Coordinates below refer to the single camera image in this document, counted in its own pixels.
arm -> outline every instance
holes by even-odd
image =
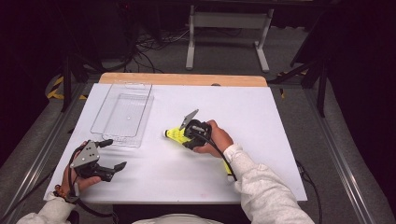
[[[38,214],[28,214],[22,217],[17,224],[69,223],[66,219],[76,206],[72,203],[67,203],[61,197],[54,196],[52,192],[47,195],[47,200],[47,203]]]
[[[233,167],[238,179],[235,189],[241,193],[242,209],[252,223],[313,223],[301,210],[292,192],[271,169],[254,163],[214,120],[208,124],[212,126],[212,140]],[[196,147],[194,151],[220,157],[209,144]]]
[[[60,187],[60,192],[63,197],[55,196],[53,192],[47,195],[47,202],[43,208],[38,212],[38,214],[31,213],[22,217],[17,224],[64,224],[69,223],[66,219],[69,217],[71,211],[76,207],[72,203],[68,203],[64,196],[70,191],[69,181],[68,181],[69,168],[66,166],[64,168],[64,177],[62,180],[62,185]],[[77,179],[79,191],[87,189],[88,187],[99,183],[101,178],[99,176],[93,176],[87,179],[77,177],[76,172],[72,169],[71,173],[72,180]]]

table leg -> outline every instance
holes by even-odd
[[[194,40],[194,6],[190,9],[190,43],[189,50],[187,51],[187,62],[186,69],[192,70],[194,64],[194,51],[195,51],[195,40]]]
[[[255,47],[256,47],[256,51],[257,51],[257,56],[259,56],[260,65],[262,66],[262,71],[264,73],[268,73],[270,71],[270,68],[268,66],[268,62],[267,62],[267,59],[265,58],[264,51],[262,50],[262,47],[264,46],[264,41],[265,41],[265,38],[267,37],[268,30],[271,25],[271,19],[273,18],[273,14],[274,14],[274,10],[270,9],[267,13],[264,24],[262,26],[262,30],[261,30],[262,36],[260,38],[260,41],[256,41],[254,43]]]

yellow object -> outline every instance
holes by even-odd
[[[228,165],[225,161],[223,163],[224,163],[224,167],[225,167],[225,171],[227,172],[227,175],[232,175],[230,167],[228,167]]]
[[[170,139],[173,139],[173,140],[179,142],[180,144],[183,144],[183,143],[189,142],[191,140],[190,138],[184,136],[185,130],[186,129],[179,130],[178,128],[173,128],[173,129],[166,130],[164,135],[165,135],[165,137],[168,137]]]

person's left hand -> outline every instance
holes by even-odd
[[[71,169],[72,174],[71,174],[71,179],[72,181],[76,179],[77,174],[76,171],[74,169]],[[64,168],[64,178],[62,180],[62,185],[61,185],[61,190],[63,193],[65,193],[66,195],[69,193],[70,191],[70,187],[69,187],[69,179],[68,179],[68,175],[69,175],[69,166],[67,165],[66,168]],[[99,182],[101,182],[102,179],[99,176],[92,176],[89,178],[81,178],[81,177],[77,177],[76,182],[78,183],[78,189],[80,192],[84,191],[85,189],[87,189],[88,187],[97,184]]]

wrist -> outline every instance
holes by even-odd
[[[64,185],[55,186],[55,191],[53,191],[53,195],[56,196],[56,197],[63,198],[64,201],[67,202],[67,203],[76,204],[77,200],[78,200],[77,196],[71,196],[70,195],[70,188],[66,187]]]

